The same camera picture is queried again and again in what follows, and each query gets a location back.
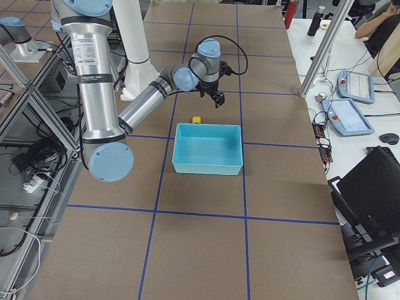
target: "blue cable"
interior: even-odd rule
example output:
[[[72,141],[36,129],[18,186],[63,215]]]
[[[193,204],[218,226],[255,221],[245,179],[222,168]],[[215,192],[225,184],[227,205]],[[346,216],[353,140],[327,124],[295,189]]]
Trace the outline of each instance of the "blue cable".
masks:
[[[383,256],[383,254],[378,255],[378,256],[374,259],[374,261],[372,262],[371,267],[369,267],[368,276],[367,276],[367,283],[366,283],[366,285],[365,285],[365,300],[368,300],[368,282],[369,282],[369,277],[371,276],[371,273],[372,273],[372,271],[373,271],[373,267],[374,267],[376,261],[377,261],[379,258],[381,258],[382,256]]]

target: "teal tray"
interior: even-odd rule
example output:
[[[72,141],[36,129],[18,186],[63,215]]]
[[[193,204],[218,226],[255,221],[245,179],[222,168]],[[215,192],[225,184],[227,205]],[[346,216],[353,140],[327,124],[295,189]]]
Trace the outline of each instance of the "teal tray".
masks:
[[[172,163],[177,173],[238,175],[243,166],[238,125],[179,123]]]

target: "white desk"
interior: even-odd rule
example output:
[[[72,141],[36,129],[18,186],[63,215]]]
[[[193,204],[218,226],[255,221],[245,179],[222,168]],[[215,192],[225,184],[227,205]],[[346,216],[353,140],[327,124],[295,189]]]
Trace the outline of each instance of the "white desk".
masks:
[[[301,82],[311,65],[311,56],[315,56],[316,51],[325,34],[325,30],[318,30],[314,37],[307,35],[310,19],[293,19],[291,27],[287,30],[293,56],[296,60],[296,67]],[[339,34],[336,36],[334,46],[332,47],[332,56],[329,69],[351,69],[366,52],[364,43],[354,38],[355,29],[353,25],[346,21],[342,25]],[[360,61],[362,63],[371,56],[366,53],[365,57]],[[368,73],[368,66],[372,62],[369,59],[364,64],[354,68],[354,71],[360,73]],[[328,78],[336,85],[340,71],[328,72]],[[385,83],[381,77],[375,77],[374,83]],[[389,85],[380,84],[374,86],[375,90],[390,91]],[[307,105],[315,111],[321,111],[321,105],[316,102],[315,96],[325,92],[330,95],[329,86],[327,84],[316,84],[310,89],[306,96]],[[376,102],[374,104],[362,104],[357,102],[358,108],[364,114],[384,114],[400,112],[400,102],[392,93],[376,93]],[[314,117],[314,113],[310,111],[310,118]],[[365,155],[367,146],[389,146],[397,157],[400,159],[400,143],[395,146],[384,144],[379,140],[379,136],[384,133],[400,134],[400,116],[394,117],[369,117],[368,121],[375,129],[375,133],[367,136],[341,137],[336,133],[331,124],[328,125],[329,138],[332,144],[332,158],[330,170],[327,178],[331,179],[335,176],[343,177],[346,175]],[[364,289],[359,290],[360,299],[364,299]],[[400,299],[400,282],[396,282],[388,287],[380,288],[373,284],[368,289],[369,300],[398,300]]]

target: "black monitor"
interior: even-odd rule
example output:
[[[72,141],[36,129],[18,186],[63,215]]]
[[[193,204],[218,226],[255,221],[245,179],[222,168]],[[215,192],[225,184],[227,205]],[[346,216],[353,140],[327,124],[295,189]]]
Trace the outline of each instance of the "black monitor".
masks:
[[[400,165],[398,162],[391,158],[382,147],[375,147],[357,166],[340,179],[337,189],[340,196],[334,197],[332,194],[336,207],[355,232],[364,238],[367,237],[361,243],[364,244],[363,246],[358,244],[352,249],[347,248],[349,258],[353,259],[361,253],[382,251],[398,278],[400,244],[396,244],[396,239],[391,242],[392,235],[400,233]],[[365,266],[361,274],[365,273],[366,269],[369,269],[369,266]]]

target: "human arm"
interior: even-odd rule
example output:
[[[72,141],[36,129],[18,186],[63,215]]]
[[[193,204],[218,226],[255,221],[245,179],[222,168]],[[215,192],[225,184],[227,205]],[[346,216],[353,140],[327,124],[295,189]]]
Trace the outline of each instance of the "human arm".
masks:
[[[400,13],[400,7],[390,4],[388,9],[385,12],[383,12],[380,16],[375,17],[374,19],[361,25],[356,31],[355,38],[361,39],[365,36],[368,36],[375,29],[377,29],[379,25],[381,25],[387,18],[390,18],[391,16],[399,13]]]

